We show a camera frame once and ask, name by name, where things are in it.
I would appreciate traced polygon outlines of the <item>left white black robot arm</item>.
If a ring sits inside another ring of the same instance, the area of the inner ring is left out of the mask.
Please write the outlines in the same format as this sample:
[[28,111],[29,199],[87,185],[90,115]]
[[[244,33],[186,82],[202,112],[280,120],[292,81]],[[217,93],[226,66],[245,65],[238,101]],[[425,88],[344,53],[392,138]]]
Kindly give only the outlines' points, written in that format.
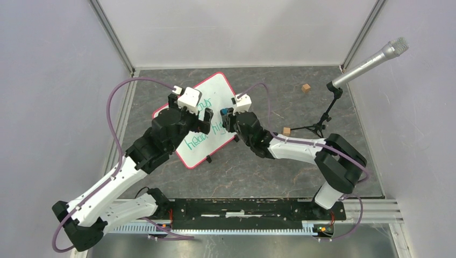
[[170,202],[157,188],[119,205],[113,202],[167,162],[190,132],[210,132],[213,111],[205,108],[203,120],[198,115],[196,105],[182,103],[177,95],[170,94],[168,108],[152,119],[151,126],[111,171],[80,197],[53,205],[59,227],[65,230],[73,248],[79,252],[89,250],[112,229],[135,219],[162,219],[168,214]]

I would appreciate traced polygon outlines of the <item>pink framed whiteboard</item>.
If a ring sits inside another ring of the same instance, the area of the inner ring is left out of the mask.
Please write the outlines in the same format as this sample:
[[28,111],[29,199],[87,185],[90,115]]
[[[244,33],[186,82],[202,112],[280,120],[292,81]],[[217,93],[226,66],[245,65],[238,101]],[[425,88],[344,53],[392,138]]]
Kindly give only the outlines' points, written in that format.
[[176,149],[176,154],[188,169],[193,169],[234,139],[222,126],[220,110],[232,107],[231,98],[236,94],[229,81],[217,72],[194,86],[202,93],[198,103],[199,118],[204,117],[206,108],[213,111],[209,134],[190,132]]

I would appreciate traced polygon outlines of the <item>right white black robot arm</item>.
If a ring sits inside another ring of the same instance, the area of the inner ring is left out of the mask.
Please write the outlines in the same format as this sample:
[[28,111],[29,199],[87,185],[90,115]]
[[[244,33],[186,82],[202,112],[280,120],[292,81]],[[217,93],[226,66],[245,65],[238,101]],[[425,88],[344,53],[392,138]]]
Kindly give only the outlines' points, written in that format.
[[222,125],[236,133],[258,157],[290,159],[314,164],[325,179],[310,205],[311,214],[325,219],[342,196],[353,192],[366,171],[367,160],[341,135],[302,139],[271,133],[263,128],[253,112],[235,113],[232,108],[220,111]]

